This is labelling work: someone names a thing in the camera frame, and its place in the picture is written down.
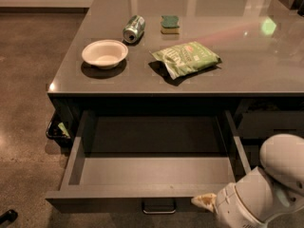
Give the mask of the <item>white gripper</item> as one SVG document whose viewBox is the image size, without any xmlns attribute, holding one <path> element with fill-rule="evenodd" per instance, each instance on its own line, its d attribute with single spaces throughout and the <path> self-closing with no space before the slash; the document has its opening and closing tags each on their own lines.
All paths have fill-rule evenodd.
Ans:
<svg viewBox="0 0 304 228">
<path fill-rule="evenodd" d="M 265 228 L 241 202 L 236 185 L 227 184 L 218 194 L 207 193 L 191 198 L 198 208 L 216 214 L 218 228 Z"/>
</svg>

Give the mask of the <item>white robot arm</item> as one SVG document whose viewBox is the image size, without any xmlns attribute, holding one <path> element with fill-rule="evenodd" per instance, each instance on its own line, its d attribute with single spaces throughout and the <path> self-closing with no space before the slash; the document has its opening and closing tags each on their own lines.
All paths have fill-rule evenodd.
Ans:
<svg viewBox="0 0 304 228">
<path fill-rule="evenodd" d="M 191 202 L 215 215 L 218 228 L 267 228 L 279 216 L 304 207 L 304 139 L 277 134 L 259 151 L 260 166 L 218 193 Z"/>
</svg>

